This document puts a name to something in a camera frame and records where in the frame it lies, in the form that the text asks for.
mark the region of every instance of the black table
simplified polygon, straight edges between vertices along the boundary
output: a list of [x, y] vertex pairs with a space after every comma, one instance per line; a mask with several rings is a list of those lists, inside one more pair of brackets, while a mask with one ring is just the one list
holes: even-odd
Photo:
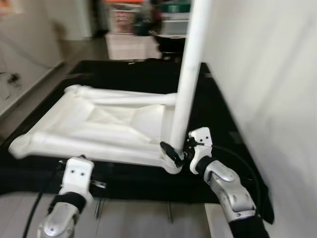
[[[162, 61], [119, 62], [81, 61], [52, 93], [22, 122], [0, 147], [0, 194], [13, 191], [39, 191], [56, 165], [57, 158], [28, 156], [16, 160], [8, 146], [17, 136], [25, 134], [64, 94], [64, 88], [73, 84], [95, 88], [140, 91], [150, 93], [174, 93], [180, 73], [180, 64]], [[267, 187], [241, 141], [239, 132], [226, 103], [205, 63], [201, 65], [196, 95], [188, 130], [202, 126], [211, 129], [213, 143], [225, 146], [242, 156], [256, 171], [261, 181], [262, 217], [274, 219]], [[246, 168], [236, 158], [214, 150], [213, 155], [235, 170], [241, 183], [255, 200], [255, 186]], [[107, 189], [92, 188], [94, 196], [115, 199], [145, 199], [185, 203], [218, 203], [217, 197], [199, 176], [185, 165], [177, 175], [170, 175], [162, 168], [95, 162], [94, 179], [107, 182]], [[62, 178], [58, 173], [46, 192], [57, 193]]]

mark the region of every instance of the black wire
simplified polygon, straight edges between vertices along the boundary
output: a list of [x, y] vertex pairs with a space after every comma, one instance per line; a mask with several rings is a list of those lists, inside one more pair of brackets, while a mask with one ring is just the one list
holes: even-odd
[[56, 175], [57, 171], [59, 170], [59, 168], [60, 168], [60, 165], [57, 166], [57, 168], [54, 169], [54, 171], [52, 172], [51, 176], [46, 180], [46, 182], [44, 183], [41, 191], [39, 192], [39, 194], [38, 194], [38, 196], [37, 196], [37, 198], [36, 198], [36, 200], [35, 200], [35, 202], [33, 204], [31, 212], [29, 214], [28, 220], [26, 222], [22, 238], [27, 238], [28, 232], [29, 232], [29, 229], [30, 229], [30, 225], [31, 225], [34, 213], [35, 213], [35, 210], [36, 210], [37, 206], [40, 203], [40, 200], [41, 200], [41, 198], [43, 196], [43, 193], [45, 192], [46, 188], [50, 185], [52, 179], [55, 177], [55, 175]]
[[24, 49], [22, 49], [16, 42], [14, 42], [12, 39], [7, 37], [4, 33], [0, 31], [0, 40], [9, 45], [11, 48], [13, 48], [20, 56], [24, 57], [27, 59], [29, 62], [32, 64], [35, 64], [39, 67], [45, 68], [45, 69], [53, 69], [53, 68], [58, 68], [58, 67], [52, 67], [47, 64], [41, 63], [37, 61], [32, 55], [27, 53]]
[[254, 183], [256, 184], [256, 215], [258, 215], [259, 211], [261, 210], [261, 187], [260, 187], [259, 179], [258, 179], [257, 175], [255, 174], [254, 170], [240, 155], [233, 152], [232, 150], [227, 149], [227, 148], [222, 147], [222, 146], [219, 146], [219, 145], [212, 145], [212, 148], [222, 150], [226, 153], [229, 153], [229, 154], [235, 156], [249, 170], [249, 172], [254, 180]]

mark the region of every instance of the black fabric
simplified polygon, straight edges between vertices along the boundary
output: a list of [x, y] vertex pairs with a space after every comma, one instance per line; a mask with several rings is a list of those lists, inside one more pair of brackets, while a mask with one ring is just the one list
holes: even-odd
[[75, 207], [78, 208], [79, 213], [81, 213], [84, 207], [86, 206], [86, 199], [82, 195], [76, 192], [67, 192], [63, 195], [56, 195], [54, 197], [48, 209], [49, 213], [52, 212], [53, 208], [58, 202], [67, 202], [69, 204], [74, 205]]
[[201, 176], [204, 176], [204, 173], [205, 173], [205, 170], [206, 170], [206, 167], [211, 163], [215, 161], [214, 158], [212, 157], [209, 157], [209, 156], [205, 156], [205, 157], [202, 157], [201, 160], [199, 160], [199, 162], [197, 163], [196, 165], [196, 171], [201, 175]]
[[[119, 62], [81, 61], [41, 104], [21, 123], [0, 147], [0, 193], [13, 191], [39, 191], [43, 181], [60, 158], [28, 156], [16, 160], [8, 147], [13, 139], [26, 133], [60, 99], [64, 89], [73, 84], [95, 88], [130, 90], [150, 93], [177, 92], [180, 64], [171, 62]], [[237, 144], [232, 133], [238, 133], [226, 103], [212, 79], [206, 64], [201, 65], [188, 130], [207, 126], [211, 129], [213, 143], [222, 145], [241, 155], [255, 170], [261, 181], [262, 217], [273, 222], [274, 214], [257, 168], [243, 143]], [[255, 198], [255, 186], [243, 165], [233, 156], [215, 151], [226, 166], [241, 178], [242, 185]], [[56, 175], [47, 192], [57, 193], [62, 173]], [[189, 163], [177, 175], [170, 175], [162, 168], [95, 162], [94, 179], [107, 182], [106, 191], [92, 188], [93, 196], [114, 199], [157, 200], [185, 203], [218, 203], [217, 197], [200, 176], [192, 174]]]
[[261, 217], [254, 216], [229, 223], [234, 238], [269, 238]]

